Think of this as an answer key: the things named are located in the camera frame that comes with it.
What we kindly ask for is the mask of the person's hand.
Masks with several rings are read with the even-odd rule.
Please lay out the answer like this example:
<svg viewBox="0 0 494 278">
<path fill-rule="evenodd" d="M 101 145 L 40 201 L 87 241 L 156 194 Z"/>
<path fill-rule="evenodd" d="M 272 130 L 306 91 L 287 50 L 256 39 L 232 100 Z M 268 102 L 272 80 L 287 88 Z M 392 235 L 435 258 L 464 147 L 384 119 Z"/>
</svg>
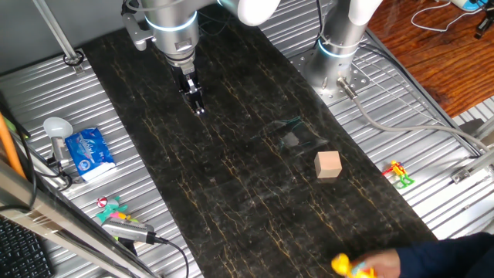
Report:
<svg viewBox="0 0 494 278">
<path fill-rule="evenodd" d="M 367 268 L 373 268 L 378 278 L 398 278 L 401 274 L 401 261 L 396 249 L 372 251 L 352 263 L 364 263 Z"/>
</svg>

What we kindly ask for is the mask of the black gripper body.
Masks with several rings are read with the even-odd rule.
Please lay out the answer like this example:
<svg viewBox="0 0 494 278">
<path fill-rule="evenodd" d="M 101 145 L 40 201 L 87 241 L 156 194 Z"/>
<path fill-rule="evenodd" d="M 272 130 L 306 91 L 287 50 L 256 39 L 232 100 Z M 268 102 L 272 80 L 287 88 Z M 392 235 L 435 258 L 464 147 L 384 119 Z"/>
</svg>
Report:
<svg viewBox="0 0 494 278">
<path fill-rule="evenodd" d="M 171 66 L 171 72 L 178 91 L 182 96 L 184 93 L 195 93 L 198 91 L 202 96 L 202 88 L 199 84 L 196 68 L 193 63 L 186 63 L 182 66 Z"/>
</svg>

